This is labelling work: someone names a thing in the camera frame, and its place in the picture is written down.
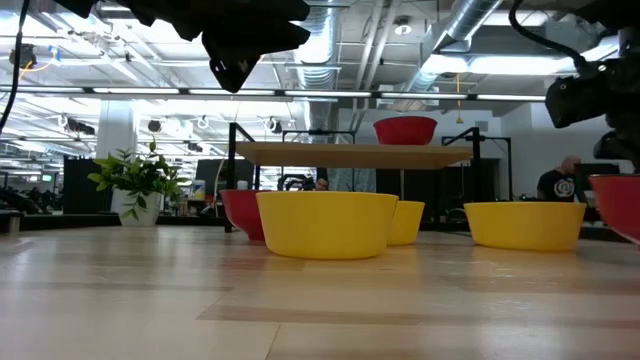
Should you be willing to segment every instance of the black t-shirt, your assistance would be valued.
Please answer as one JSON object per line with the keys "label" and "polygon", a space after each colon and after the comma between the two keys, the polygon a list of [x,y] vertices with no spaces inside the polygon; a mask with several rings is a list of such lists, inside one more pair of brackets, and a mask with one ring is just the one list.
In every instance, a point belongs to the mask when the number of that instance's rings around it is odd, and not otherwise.
{"label": "black t-shirt", "polygon": [[538,191],[544,194],[544,201],[573,202],[576,195],[576,177],[551,170],[540,177]]}

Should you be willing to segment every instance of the bowl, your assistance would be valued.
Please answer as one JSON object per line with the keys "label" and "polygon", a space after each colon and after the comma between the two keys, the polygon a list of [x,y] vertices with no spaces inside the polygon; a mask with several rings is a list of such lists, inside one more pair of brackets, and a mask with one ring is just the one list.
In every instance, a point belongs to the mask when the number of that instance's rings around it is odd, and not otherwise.
{"label": "bowl", "polygon": [[615,232],[640,245],[640,175],[589,178],[600,215]]}
{"label": "bowl", "polygon": [[233,226],[244,231],[249,240],[264,241],[256,194],[264,190],[222,190],[222,203]]}
{"label": "bowl", "polygon": [[398,201],[391,224],[391,236],[388,245],[409,245],[418,238],[424,203],[416,201]]}
{"label": "bowl", "polygon": [[465,204],[473,240],[484,246],[533,251],[572,251],[585,204],[496,202]]}
{"label": "bowl", "polygon": [[423,116],[401,116],[373,124],[378,142],[384,145],[427,145],[438,123]]}
{"label": "bowl", "polygon": [[298,191],[257,195],[266,244],[302,259],[362,259],[387,247],[398,197],[385,194]]}

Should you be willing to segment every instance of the white pot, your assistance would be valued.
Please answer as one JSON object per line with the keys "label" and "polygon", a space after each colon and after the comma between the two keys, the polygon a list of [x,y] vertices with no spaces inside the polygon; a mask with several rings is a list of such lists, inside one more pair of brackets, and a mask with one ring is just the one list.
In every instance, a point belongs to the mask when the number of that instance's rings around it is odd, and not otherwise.
{"label": "white pot", "polygon": [[138,215],[138,220],[136,220],[132,215],[127,217],[122,216],[122,214],[131,209],[131,206],[124,206],[124,204],[134,203],[137,198],[137,196],[128,197],[127,194],[128,191],[113,190],[111,209],[120,215],[120,223],[122,223],[122,226],[154,226],[160,215],[162,195],[151,193],[149,196],[143,196],[147,203],[147,209],[143,211],[140,207],[136,206],[136,214]]}

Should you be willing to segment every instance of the white column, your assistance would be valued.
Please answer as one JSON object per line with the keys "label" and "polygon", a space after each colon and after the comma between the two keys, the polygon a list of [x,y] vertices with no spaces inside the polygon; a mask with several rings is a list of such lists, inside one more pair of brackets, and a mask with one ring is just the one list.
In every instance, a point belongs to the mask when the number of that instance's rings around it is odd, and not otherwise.
{"label": "white column", "polygon": [[117,149],[135,151],[139,123],[132,101],[102,100],[96,158],[117,156]]}

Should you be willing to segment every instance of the potted plant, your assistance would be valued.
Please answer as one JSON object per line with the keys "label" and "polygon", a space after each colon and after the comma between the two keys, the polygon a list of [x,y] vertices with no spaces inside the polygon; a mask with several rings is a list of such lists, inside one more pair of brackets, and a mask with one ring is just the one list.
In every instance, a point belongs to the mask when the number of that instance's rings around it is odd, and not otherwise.
{"label": "potted plant", "polygon": [[177,200],[182,194],[179,183],[188,179],[179,178],[179,166],[169,166],[164,156],[156,153],[155,140],[149,144],[151,152],[137,156],[131,151],[117,150],[120,157],[109,154],[107,159],[96,159],[102,168],[99,174],[90,174],[89,179],[98,183],[97,191],[113,188],[124,193],[124,204],[118,209],[120,222],[124,226],[153,226],[160,214],[162,195]]}

